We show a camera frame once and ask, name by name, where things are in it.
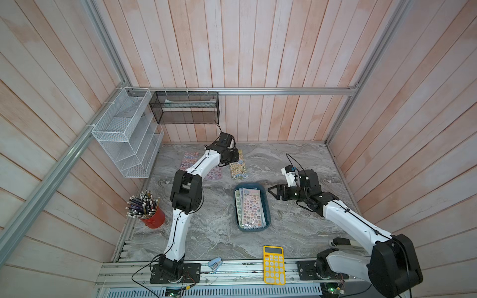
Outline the yellow green sticker sheet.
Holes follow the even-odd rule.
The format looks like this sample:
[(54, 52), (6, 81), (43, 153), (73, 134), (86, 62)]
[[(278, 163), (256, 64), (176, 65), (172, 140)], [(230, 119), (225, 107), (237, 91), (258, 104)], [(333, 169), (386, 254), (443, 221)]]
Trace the yellow green sticker sheet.
[(242, 150), (238, 150), (238, 161), (229, 165), (231, 178), (233, 180), (243, 180), (248, 178), (245, 161), (243, 160)]

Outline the teal storage tray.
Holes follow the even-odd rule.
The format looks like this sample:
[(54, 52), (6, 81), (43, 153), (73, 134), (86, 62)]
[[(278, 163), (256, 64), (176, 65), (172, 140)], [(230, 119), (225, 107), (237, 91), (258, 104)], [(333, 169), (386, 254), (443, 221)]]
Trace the teal storage tray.
[[(247, 189), (259, 189), (260, 190), (260, 196), (261, 196), (261, 200), (262, 200), (262, 205), (263, 205), (263, 211), (264, 211), (264, 214), (265, 214), (265, 222), (266, 222), (266, 226), (264, 228), (261, 228), (261, 229), (255, 229), (255, 230), (247, 230), (247, 229), (244, 229), (242, 228), (241, 226), (241, 223), (240, 223), (240, 214), (241, 214), (241, 203), (240, 203), (240, 199), (239, 199), (239, 189), (240, 188), (247, 188)], [(270, 208), (268, 206), (268, 201), (267, 201), (267, 192), (265, 191), (264, 187), (259, 184), (259, 183), (241, 183), (239, 185), (237, 185), (234, 189), (234, 202), (235, 202), (235, 206), (236, 206), (236, 218), (237, 218), (237, 225), (238, 225), (238, 228), (242, 231), (242, 232), (259, 232), (259, 231), (263, 231), (265, 229), (267, 229), (270, 224), (271, 224), (271, 215), (270, 215)]]

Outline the cat sticker sheet pink blue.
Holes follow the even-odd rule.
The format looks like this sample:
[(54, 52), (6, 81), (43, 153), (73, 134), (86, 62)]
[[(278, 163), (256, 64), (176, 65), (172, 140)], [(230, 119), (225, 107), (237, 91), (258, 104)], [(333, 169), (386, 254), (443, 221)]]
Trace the cat sticker sheet pink blue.
[(181, 161), (180, 170), (186, 171), (192, 167), (201, 157), (199, 152), (186, 152)]

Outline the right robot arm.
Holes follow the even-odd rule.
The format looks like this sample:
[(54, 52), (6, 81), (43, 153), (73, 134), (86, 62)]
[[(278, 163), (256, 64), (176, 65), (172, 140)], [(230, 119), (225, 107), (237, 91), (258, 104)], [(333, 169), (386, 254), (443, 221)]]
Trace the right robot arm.
[(350, 238), (336, 238), (314, 262), (298, 264), (302, 280), (326, 280), (339, 274), (370, 283), (386, 298), (410, 298), (423, 275), (414, 245), (403, 234), (393, 235), (352, 211), (331, 192), (324, 192), (313, 170), (286, 166), (286, 183), (268, 188), (279, 201), (295, 201), (338, 225)]

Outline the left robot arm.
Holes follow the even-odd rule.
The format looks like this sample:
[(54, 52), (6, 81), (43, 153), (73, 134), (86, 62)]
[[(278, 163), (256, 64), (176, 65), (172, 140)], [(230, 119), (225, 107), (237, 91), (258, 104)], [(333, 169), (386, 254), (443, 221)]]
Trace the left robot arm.
[(227, 166), (239, 160), (233, 135), (221, 132), (212, 144), (205, 147), (204, 155), (186, 170), (175, 173), (170, 201), (173, 223), (165, 251), (152, 268), (154, 277), (167, 282), (184, 281), (185, 243), (191, 215), (199, 211), (204, 202), (203, 178), (216, 166)]

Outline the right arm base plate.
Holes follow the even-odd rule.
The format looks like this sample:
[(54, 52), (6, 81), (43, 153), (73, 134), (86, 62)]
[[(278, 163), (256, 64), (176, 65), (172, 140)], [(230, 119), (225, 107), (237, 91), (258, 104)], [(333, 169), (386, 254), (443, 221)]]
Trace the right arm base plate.
[(329, 265), (323, 260), (297, 261), (300, 280), (329, 280), (329, 279), (349, 279), (349, 275), (332, 271)]

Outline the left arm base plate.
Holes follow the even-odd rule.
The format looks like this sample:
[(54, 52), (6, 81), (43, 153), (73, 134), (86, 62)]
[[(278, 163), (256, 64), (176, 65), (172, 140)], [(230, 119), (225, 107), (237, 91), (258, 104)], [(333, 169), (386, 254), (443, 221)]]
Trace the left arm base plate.
[(152, 267), (150, 284), (197, 284), (200, 275), (200, 263), (158, 263)]

